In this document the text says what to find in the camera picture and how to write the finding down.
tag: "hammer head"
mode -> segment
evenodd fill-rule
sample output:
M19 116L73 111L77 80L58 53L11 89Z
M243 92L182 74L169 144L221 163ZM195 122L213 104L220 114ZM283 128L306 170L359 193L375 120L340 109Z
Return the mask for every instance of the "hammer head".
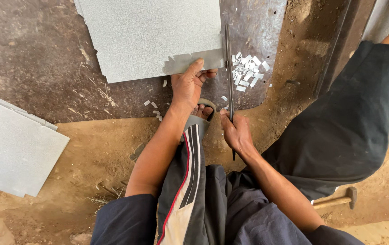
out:
M358 199L358 189L356 187L349 187L345 191L346 197L349 197L352 201L349 203L350 209L355 208L355 203Z

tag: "hammer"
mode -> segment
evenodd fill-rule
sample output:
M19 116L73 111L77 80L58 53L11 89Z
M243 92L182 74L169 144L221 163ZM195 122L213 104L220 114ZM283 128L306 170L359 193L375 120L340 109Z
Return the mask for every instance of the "hammer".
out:
M342 203L349 203L350 209L354 209L357 198L358 198L358 190L355 187L349 187L345 191L344 198L336 198L329 201L314 203L313 207L315 209L319 209L319 208L326 208L326 207L330 207Z

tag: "hand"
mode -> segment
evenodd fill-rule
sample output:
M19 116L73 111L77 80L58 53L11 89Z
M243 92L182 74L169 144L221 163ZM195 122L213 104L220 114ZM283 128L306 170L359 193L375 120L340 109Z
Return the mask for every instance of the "hand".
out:
M187 112L193 111L201 97L203 83L217 75L217 69L202 71L203 66L204 60L199 58L184 74L172 75L172 104L182 106Z
M240 157L246 154L258 153L253 146L250 134L249 118L234 114L232 121L226 109L220 110L221 127L224 130L224 140L234 149Z

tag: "leg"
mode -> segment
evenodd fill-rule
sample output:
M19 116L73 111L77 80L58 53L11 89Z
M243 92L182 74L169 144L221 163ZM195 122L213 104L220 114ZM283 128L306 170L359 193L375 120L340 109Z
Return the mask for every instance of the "leg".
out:
M223 168L205 169L197 131L198 125L185 131L185 141L163 183L158 198L158 244L223 244L226 176Z
M389 45L362 42L330 91L262 155L309 200L380 168L388 148Z

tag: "flip-flop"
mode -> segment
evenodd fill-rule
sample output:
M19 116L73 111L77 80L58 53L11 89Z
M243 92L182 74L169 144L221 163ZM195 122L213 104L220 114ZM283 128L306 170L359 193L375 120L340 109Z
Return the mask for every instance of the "flip-flop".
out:
M213 104L213 102L207 100L207 99L204 99L204 98L201 98L199 99L199 101L197 102L198 105L205 105L205 107L211 107L213 109L213 112L208 116L208 118L205 120L205 119L202 119L196 115L189 115L188 117L188 120L187 122L185 123L185 126L184 126L184 132L188 129L188 127L190 127L191 125L199 125L199 139L202 141L202 139L204 138L204 135L205 133L207 132L208 130L208 127L210 126L210 122L211 120L213 119L214 117L214 114L216 113L216 106ZM181 136L181 142L184 141L184 136Z

